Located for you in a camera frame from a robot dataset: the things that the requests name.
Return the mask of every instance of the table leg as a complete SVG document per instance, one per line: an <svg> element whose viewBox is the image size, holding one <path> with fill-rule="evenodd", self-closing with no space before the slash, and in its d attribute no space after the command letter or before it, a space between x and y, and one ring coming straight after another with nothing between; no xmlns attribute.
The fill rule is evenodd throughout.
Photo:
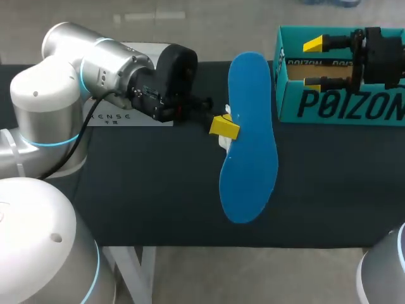
<svg viewBox="0 0 405 304"><path fill-rule="evenodd" d="M154 269L154 258L152 263L151 257L156 254L156 248L154 250L152 248L147 248L146 252L143 252L142 258L145 254L146 264L141 267L134 247L109 247L135 304L152 304L151 269Z"/></svg>

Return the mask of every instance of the black cable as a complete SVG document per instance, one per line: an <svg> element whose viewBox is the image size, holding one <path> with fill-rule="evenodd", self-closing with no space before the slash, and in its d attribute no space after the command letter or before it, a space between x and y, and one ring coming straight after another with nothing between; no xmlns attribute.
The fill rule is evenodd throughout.
<svg viewBox="0 0 405 304"><path fill-rule="evenodd" d="M97 106L99 105L99 103L100 103L105 97L107 97L107 96L110 95L110 94L117 94L117 95L119 95L119 94L121 94L121 93L120 93L119 91L117 91L117 90L108 90L108 91L106 91L104 94L102 94L100 97L98 97L98 98L96 99L96 101L94 102L94 104L92 105L92 107L91 107L91 109L90 109L90 111L89 111L89 114L87 114L87 117L86 117L86 119L84 120L83 126L82 126L82 128L80 129L80 132L79 132L79 134L78 134L78 136L77 136L77 139L76 139L76 141L75 141L75 144L72 146L72 148L70 149L69 153L66 154L66 156L63 157L57 164L55 164L55 166L53 166L52 168L50 168L50 169L49 169L48 171L46 171L45 173L41 174L41 175L38 177L38 179L42 179L42 180L43 180L43 179L48 178L48 177L51 176L53 173L57 172L60 168L62 168L62 167L65 165L65 163L68 162L68 160L72 157L72 155L73 155L74 152L76 151L78 145L80 144L80 141L82 140L82 137L83 137L84 132L85 132L85 130L86 130L86 128L87 128L87 125L88 125L89 122L90 122L90 119L91 119L91 116L92 116L93 113L94 113L94 110L97 108Z"/></svg>

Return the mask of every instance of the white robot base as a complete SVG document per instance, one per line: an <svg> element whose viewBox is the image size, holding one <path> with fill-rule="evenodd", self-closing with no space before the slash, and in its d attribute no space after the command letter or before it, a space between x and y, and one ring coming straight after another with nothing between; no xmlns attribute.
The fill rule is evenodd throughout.
<svg viewBox="0 0 405 304"><path fill-rule="evenodd" d="M112 304L114 275L72 204L36 179L0 180L0 303Z"/></svg>

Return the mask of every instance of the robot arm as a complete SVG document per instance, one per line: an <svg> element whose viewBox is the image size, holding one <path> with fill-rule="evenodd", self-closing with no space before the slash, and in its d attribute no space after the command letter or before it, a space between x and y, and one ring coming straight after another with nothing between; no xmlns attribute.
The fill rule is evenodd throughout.
<svg viewBox="0 0 405 304"><path fill-rule="evenodd" d="M186 47L164 45L155 68L147 55L65 22L46 34L42 57L11 83L19 128L0 132L0 179L79 169L89 122L83 123L82 105L91 96L97 99L92 111L104 99L160 122L195 120L210 134L232 139L239 132L229 118L212 113L211 99L191 94L197 55Z"/></svg>
<svg viewBox="0 0 405 304"><path fill-rule="evenodd" d="M331 49L350 48L353 54L351 77L305 79L306 86L318 87L325 92L346 89L357 93L362 82L384 84L386 89L401 87L405 77L405 47L401 37L384 37L380 27L357 29L350 36L321 35L304 44L304 53L322 53Z"/></svg>

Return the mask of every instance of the blue led ring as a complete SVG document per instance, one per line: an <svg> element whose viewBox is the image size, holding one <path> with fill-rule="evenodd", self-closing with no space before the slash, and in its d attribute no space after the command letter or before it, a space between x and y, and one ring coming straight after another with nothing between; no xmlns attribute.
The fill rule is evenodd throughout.
<svg viewBox="0 0 405 304"><path fill-rule="evenodd" d="M71 139L69 139L67 141L57 142L56 144L39 144L37 142L32 142L32 141L29 141L29 140L25 139L22 135L21 135L21 137L23 138L24 141L26 141L27 143L29 143L29 144L31 144L33 146L37 146L37 147L57 147L57 146L62 146L64 144L68 144L68 143L71 143L72 141L75 141L77 139L77 137L78 137L78 134L75 137L73 137L73 138L71 138Z"/></svg>
<svg viewBox="0 0 405 304"><path fill-rule="evenodd" d="M398 256L399 256L399 261L402 266L402 270L405 272L405 258L404 258L404 253L402 252L402 232L404 230L405 224L401 226L398 232L398 240L397 240L397 247L398 247Z"/></svg>
<svg viewBox="0 0 405 304"><path fill-rule="evenodd" d="M100 252L99 252L99 247L97 246L96 241L94 241L94 243L96 244L96 249L97 249L97 269L96 269L96 274L94 275L94 280L93 283L90 286L89 291L87 292L86 296L84 297L84 299L80 302L80 304L84 304L86 303L86 301L89 299L91 293L93 292L94 286L96 285L97 282L97 278L99 276L99 271L100 271Z"/></svg>

